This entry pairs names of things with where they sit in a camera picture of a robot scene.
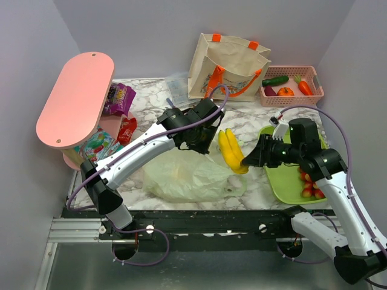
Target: pink basket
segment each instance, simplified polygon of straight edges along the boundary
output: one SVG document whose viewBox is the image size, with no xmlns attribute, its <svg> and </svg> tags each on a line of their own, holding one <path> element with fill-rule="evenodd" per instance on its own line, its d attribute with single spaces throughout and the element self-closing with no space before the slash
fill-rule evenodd
<svg viewBox="0 0 387 290">
<path fill-rule="evenodd" d="M 293 80 L 295 75 L 301 76 L 305 80 L 313 95 L 304 95 L 298 88 L 298 84 Z M 287 87 L 293 90 L 294 97 L 268 97 L 265 95 L 264 88 L 259 88 L 261 104 L 263 107 L 283 107 L 292 105 L 315 105 L 323 96 L 324 91 L 320 85 L 316 70 L 312 66 L 270 66 L 265 74 L 265 79 L 272 77 L 288 76 L 289 81 L 281 86 L 274 86 L 275 92 Z"/>
</svg>

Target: green plate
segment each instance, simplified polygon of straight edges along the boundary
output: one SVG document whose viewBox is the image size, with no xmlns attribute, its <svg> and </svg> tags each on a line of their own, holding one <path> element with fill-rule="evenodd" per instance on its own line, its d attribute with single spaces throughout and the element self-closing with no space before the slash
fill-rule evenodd
<svg viewBox="0 0 387 290">
<path fill-rule="evenodd" d="M 273 126 L 263 127 L 259 131 L 258 137 L 261 134 L 270 134 L 274 132 Z M 321 147 L 326 149 L 327 145 L 323 141 L 321 134 L 319 133 L 321 140 Z M 290 143 L 289 130 L 285 134 L 285 143 Z M 286 204 L 315 204 L 317 202 L 326 201 L 326 198 L 316 199 L 314 196 L 310 198 L 303 198 L 301 193 L 304 189 L 304 182 L 300 179 L 300 173 L 298 167 L 281 165 L 278 168 L 265 167 L 268 180 L 273 189 L 274 195 L 282 202 Z"/>
</svg>

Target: yellow banana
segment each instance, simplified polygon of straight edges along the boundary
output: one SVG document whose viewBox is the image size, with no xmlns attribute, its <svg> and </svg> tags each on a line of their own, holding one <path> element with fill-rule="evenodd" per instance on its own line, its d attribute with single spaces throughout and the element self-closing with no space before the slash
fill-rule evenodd
<svg viewBox="0 0 387 290">
<path fill-rule="evenodd" d="M 236 140 L 234 133 L 230 129 L 226 129 L 226 137 L 229 141 L 231 151 L 239 161 L 242 161 L 244 159 L 244 155 L 238 145 L 238 141 Z"/>
<path fill-rule="evenodd" d="M 242 159 L 238 159 L 234 154 L 231 144 L 229 143 L 229 139 L 227 138 L 226 133 L 224 131 L 219 131 L 218 145 L 222 153 L 223 159 L 232 171 L 234 171 L 236 174 L 245 174 L 249 171 L 249 168 L 247 166 L 241 165 Z"/>
</svg>

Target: toy vegetable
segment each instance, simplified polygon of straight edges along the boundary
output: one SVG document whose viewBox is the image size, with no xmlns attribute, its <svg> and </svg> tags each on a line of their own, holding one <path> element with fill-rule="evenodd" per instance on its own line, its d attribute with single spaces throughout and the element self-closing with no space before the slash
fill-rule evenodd
<svg viewBox="0 0 387 290">
<path fill-rule="evenodd" d="M 294 76 L 294 81 L 298 83 L 298 88 L 304 95 L 313 95 L 308 83 L 304 80 L 301 80 L 301 76 Z"/>
<path fill-rule="evenodd" d="M 282 97 L 291 97 L 294 92 L 290 88 L 282 88 L 278 91 L 277 95 Z"/>
<path fill-rule="evenodd" d="M 274 91 L 272 86 L 266 86 L 265 87 L 265 95 L 267 97 L 274 97 L 274 96 L 277 96 L 277 93 Z"/>
<path fill-rule="evenodd" d="M 288 76 L 274 77 L 272 79 L 265 79 L 262 81 L 262 86 L 280 86 L 289 80 Z"/>
</svg>

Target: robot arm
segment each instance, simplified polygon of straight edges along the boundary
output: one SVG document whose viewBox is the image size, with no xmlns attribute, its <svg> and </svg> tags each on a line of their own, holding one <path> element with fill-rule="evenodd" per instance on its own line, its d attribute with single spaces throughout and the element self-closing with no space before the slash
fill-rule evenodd
<svg viewBox="0 0 387 290">
<path fill-rule="evenodd" d="M 308 118 L 287 123 L 281 114 L 270 119 L 274 134 L 262 134 L 253 151 L 242 160 L 248 166 L 278 167 L 282 163 L 296 163 L 311 176 L 328 198 L 346 237 L 320 224 L 307 212 L 295 214 L 291 224 L 295 232 L 307 237 L 333 260 L 339 274 L 350 284 L 365 279 L 387 267 L 387 259 L 378 247 L 387 245 L 386 237 L 377 229 L 352 185 L 353 198 L 373 229 L 373 239 L 359 217 L 346 186 L 347 167 L 334 149 L 322 149 L 317 125 Z M 291 144 L 283 137 L 290 129 Z"/>
<path fill-rule="evenodd" d="M 223 116 L 224 111 L 220 111 L 209 98 L 185 111 L 167 109 L 157 119 L 157 123 L 124 149 L 97 164 L 90 160 L 83 162 L 80 167 L 82 180 L 101 172 L 85 186 L 97 211 L 106 215 L 116 228 L 125 229 L 131 224 L 132 216 L 117 191 L 120 184 L 157 155 L 175 147 L 180 149 L 183 143 L 186 143 L 189 150 L 209 153 L 208 148 Z"/>
</svg>

